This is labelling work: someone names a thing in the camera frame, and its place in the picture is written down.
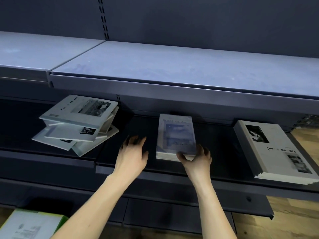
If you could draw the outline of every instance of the white book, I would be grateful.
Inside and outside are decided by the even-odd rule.
[[[278,124],[239,120],[234,130],[256,178],[300,184],[319,181]]]
[[[108,116],[107,120],[114,117],[113,113]],[[99,129],[81,127],[68,123],[52,126],[44,137],[51,139],[66,139],[74,141],[93,142],[98,136]]]
[[[94,142],[77,142],[72,149],[79,157],[81,157],[118,132],[119,130],[115,126],[111,125],[106,137],[95,139]]]
[[[112,111],[111,115],[113,114],[113,117],[111,117],[110,119],[107,119],[106,122],[104,122],[104,124],[102,125],[99,133],[107,133],[113,120],[114,120],[114,117],[118,111],[119,107],[117,106],[116,108],[114,108],[114,110]]]
[[[176,160],[177,152],[182,152],[189,160],[196,154],[192,117],[161,114],[156,155],[159,159]]]
[[[49,121],[49,120],[43,120],[46,126],[55,126],[63,124],[63,122],[56,122],[56,121]]]
[[[100,129],[116,106],[116,101],[69,95],[39,118]]]
[[[32,140],[41,142],[47,145],[51,145],[57,148],[61,148],[64,150],[69,151],[70,148],[72,148],[75,144],[76,141],[72,140],[60,140],[60,139],[51,139],[51,138],[45,138],[45,134],[48,132],[49,128],[44,128],[41,132],[36,134]]]

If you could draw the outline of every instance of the right hand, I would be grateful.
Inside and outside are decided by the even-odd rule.
[[[185,158],[183,153],[176,154],[178,160],[184,165],[186,173],[193,185],[196,187],[211,184],[210,164],[212,162],[211,153],[207,148],[197,145],[197,154],[192,161]]]

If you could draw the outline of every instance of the hand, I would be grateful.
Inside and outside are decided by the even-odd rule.
[[[146,137],[138,139],[133,136],[122,144],[112,174],[116,175],[127,186],[136,179],[146,166],[148,151],[142,154]]]
[[[206,185],[207,182],[211,185],[210,164],[212,158],[211,153],[207,148],[203,148],[198,144],[197,154],[192,161],[187,160],[181,152],[178,152],[176,156],[184,165],[186,173],[195,188]]]

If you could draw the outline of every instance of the wooden floor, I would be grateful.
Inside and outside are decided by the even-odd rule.
[[[293,135],[319,165],[319,130],[295,129]],[[319,202],[268,197],[275,217],[233,213],[239,239],[319,239]],[[11,214],[0,208],[0,226]],[[107,225],[100,239],[191,239],[180,233]]]

